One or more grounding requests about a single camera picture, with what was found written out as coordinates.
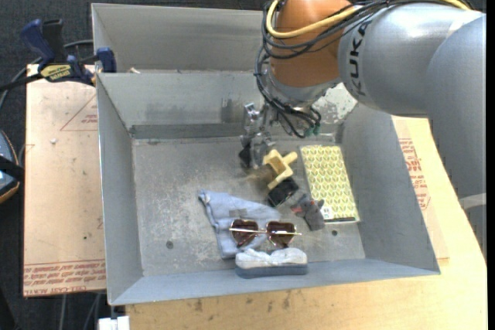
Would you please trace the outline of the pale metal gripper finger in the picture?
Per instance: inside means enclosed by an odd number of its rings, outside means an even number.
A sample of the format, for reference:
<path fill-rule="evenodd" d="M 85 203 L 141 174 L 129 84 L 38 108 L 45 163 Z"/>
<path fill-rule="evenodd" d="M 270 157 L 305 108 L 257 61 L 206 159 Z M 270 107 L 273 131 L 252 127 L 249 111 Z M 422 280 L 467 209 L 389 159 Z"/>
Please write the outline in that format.
<path fill-rule="evenodd" d="M 251 167 L 259 168 L 263 165 L 264 157 L 270 151 L 273 141 L 269 133 L 257 133 L 251 139 Z"/>
<path fill-rule="evenodd" d="M 254 103 L 244 105 L 243 145 L 248 145 L 260 131 L 260 112 Z"/>

